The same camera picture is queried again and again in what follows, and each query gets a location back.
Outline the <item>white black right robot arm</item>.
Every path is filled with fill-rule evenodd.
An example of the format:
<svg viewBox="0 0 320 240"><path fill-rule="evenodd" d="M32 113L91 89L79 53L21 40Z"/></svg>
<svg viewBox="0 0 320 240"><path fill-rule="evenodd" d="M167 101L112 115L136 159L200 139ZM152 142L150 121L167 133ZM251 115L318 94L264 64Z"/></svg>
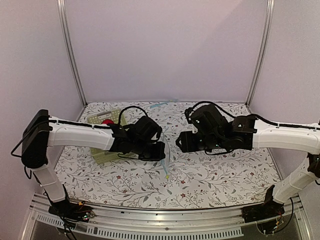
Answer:
<svg viewBox="0 0 320 240"><path fill-rule="evenodd" d="M234 150L277 148L302 151L306 158L284 180L257 195L260 204L243 207L245 223L260 221L284 213L284 204L309 184L320 178L320 126L273 122L258 114L233 116L210 101L200 101L185 110L193 130L179 134L176 145L183 153L222 149Z"/></svg>

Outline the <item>light green perforated plastic basket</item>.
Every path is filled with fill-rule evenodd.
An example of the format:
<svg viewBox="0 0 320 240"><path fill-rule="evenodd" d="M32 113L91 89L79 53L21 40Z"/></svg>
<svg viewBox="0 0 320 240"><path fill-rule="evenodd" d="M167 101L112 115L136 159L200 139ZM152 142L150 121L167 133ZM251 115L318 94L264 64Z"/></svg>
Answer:
<svg viewBox="0 0 320 240"><path fill-rule="evenodd" d="M87 123L89 124L104 124L107 123L115 123L117 124L119 121L121 109L116 108L112 110L107 110L95 115L91 115L87 118ZM97 164L104 164L118 158L118 154L116 152L109 152L106 150L101 150L98 148L90 148L90 153L92 158L95 160Z"/></svg>

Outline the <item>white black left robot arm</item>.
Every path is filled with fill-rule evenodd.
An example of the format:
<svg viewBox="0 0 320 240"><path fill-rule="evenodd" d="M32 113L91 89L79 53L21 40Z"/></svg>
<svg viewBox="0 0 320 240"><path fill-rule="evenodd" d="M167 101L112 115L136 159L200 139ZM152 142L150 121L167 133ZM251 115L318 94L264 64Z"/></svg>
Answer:
<svg viewBox="0 0 320 240"><path fill-rule="evenodd" d="M47 158L47 148L74 146L100 149L122 157L133 153L138 160L158 162L166 158L162 128L147 114L136 123L89 124L59 119L39 110L22 134L14 151L21 148L18 158L30 175L44 189L49 200L49 213L62 220L88 222L95 216L83 202L72 203L65 186L59 181Z"/></svg>

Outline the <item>clear blue zip top bag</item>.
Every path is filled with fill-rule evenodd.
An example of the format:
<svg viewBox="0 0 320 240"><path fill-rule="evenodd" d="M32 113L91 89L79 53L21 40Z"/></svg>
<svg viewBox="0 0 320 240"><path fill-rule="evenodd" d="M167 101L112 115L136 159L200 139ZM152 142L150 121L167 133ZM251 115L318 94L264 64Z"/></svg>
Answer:
<svg viewBox="0 0 320 240"><path fill-rule="evenodd" d="M161 134L160 141L164 143L164 154L165 158L161 160L161 165L164 170L165 179L169 180L170 178L170 169L171 169L171 149L167 137L164 133Z"/></svg>

